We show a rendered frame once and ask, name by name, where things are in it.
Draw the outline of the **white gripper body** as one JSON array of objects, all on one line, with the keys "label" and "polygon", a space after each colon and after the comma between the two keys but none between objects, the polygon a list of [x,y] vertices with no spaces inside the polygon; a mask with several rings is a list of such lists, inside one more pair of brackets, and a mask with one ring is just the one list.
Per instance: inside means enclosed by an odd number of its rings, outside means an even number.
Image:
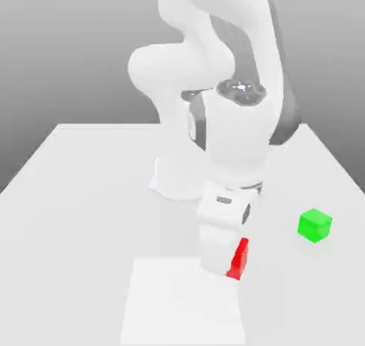
[{"label": "white gripper body", "polygon": [[200,224],[198,244],[202,268],[215,275],[225,276],[231,268],[240,238],[236,230]]}]

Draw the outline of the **small red cube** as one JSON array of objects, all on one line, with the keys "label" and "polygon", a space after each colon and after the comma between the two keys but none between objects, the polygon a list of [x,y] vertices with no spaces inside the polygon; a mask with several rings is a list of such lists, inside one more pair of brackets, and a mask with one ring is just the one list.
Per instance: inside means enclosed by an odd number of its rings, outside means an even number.
[{"label": "small red cube", "polygon": [[249,240],[247,238],[240,239],[231,260],[230,269],[225,274],[227,277],[240,280],[247,264],[248,244]]}]

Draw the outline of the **small green cube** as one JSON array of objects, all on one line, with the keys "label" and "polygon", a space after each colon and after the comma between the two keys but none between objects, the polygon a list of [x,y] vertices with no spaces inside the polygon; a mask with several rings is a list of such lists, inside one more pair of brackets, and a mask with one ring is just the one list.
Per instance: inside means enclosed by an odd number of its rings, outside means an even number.
[{"label": "small green cube", "polygon": [[302,213],[297,232],[307,240],[317,243],[329,235],[332,217],[313,208]]}]

